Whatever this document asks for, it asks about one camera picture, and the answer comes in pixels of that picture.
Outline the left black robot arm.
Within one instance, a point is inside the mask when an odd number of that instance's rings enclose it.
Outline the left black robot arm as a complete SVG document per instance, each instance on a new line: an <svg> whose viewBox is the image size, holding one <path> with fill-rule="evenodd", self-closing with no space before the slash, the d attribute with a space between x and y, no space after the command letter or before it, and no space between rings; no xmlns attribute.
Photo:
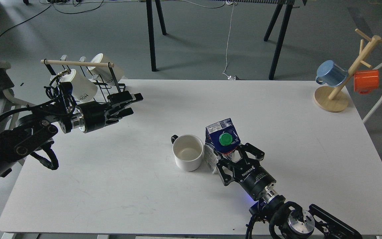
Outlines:
<svg viewBox="0 0 382 239"><path fill-rule="evenodd" d="M77 104L72 95L73 85L61 82L61 78L69 73L72 70L60 72L45 88L49 101L0 115L1 123L16 113L31 112L20 118L16 127L0 133L0 177L6 177L12 166L27 156L34 157L50 170L58 169L59 162L51 146L59 129L64 133L76 128L83 133L102 129L132 115L134 112L129 105L144 99L140 93L131 94L124 90L108 95L105 103Z"/></svg>

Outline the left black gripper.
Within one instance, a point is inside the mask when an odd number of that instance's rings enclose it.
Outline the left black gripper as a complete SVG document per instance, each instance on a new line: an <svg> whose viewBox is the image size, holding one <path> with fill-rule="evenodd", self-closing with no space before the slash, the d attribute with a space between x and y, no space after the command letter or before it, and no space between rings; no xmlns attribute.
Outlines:
<svg viewBox="0 0 382 239"><path fill-rule="evenodd" d="M133 115L132 108L111 109L112 107L124 107L134 102L144 99L141 93L115 93L107 96L109 103L100 104L92 101L76 106L79 114L83 118L83 123L79 129L83 133L89 133L103 127L116 124L122 118Z"/></svg>

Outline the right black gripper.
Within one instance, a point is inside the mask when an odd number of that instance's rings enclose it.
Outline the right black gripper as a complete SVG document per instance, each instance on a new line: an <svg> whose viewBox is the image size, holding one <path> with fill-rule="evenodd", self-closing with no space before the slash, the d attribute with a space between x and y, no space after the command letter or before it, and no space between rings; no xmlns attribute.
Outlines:
<svg viewBox="0 0 382 239"><path fill-rule="evenodd" d="M260 200L265 192L265 188L273 187L277 181L260 164L264 160L265 153L250 143L238 146L240 159L232 161L228 154L213 150L216 155L216 167L223 185L228 186L231 182L238 182L240 186L254 200ZM248 157L248 154L255 156L255 159ZM224 168L232 171L232 175L226 174Z"/></svg>

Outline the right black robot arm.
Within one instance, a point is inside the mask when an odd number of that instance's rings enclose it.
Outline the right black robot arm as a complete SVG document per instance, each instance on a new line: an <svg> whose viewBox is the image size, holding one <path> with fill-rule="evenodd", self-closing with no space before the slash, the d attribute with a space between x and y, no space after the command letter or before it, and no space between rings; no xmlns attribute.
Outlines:
<svg viewBox="0 0 382 239"><path fill-rule="evenodd" d="M252 144L239 145L237 162L213 150L216 167L224 186L237 182L255 201L250 207L251 218L245 237L252 238L256 222L268 223L273 239L307 239L317 229L325 239L361 239L362 235L319 206L311 204L304 210L293 201L286 201L274 190L276 180L261 166L264 152Z"/></svg>

